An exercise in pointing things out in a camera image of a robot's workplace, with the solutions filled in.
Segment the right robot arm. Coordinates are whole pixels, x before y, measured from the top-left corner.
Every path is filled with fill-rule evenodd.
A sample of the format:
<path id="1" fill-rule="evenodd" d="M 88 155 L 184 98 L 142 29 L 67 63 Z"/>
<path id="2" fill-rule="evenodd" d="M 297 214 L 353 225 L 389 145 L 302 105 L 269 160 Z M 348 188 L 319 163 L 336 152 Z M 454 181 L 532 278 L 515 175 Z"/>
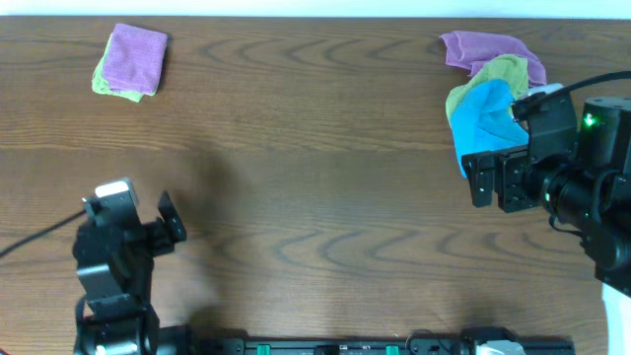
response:
<path id="1" fill-rule="evenodd" d="M 514 103 L 527 144 L 463 156 L 472 203 L 506 213 L 536 206 L 569 224 L 602 284 L 608 351 L 630 351 L 630 101 L 596 97 L 577 116 L 570 95 Z"/>

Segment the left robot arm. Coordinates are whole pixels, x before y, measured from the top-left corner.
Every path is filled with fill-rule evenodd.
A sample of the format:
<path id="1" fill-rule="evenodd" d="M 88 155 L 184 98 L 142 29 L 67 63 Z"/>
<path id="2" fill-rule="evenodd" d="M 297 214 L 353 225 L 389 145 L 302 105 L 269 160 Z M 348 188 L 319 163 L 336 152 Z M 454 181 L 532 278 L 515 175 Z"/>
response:
<path id="1" fill-rule="evenodd" d="M 73 245 L 84 304 L 77 316 L 75 354 L 157 354 L 160 320 L 151 305 L 154 258 L 186 240 L 186 229 L 164 191 L 160 216 L 140 221 L 132 193 L 88 197 L 87 221 Z"/>

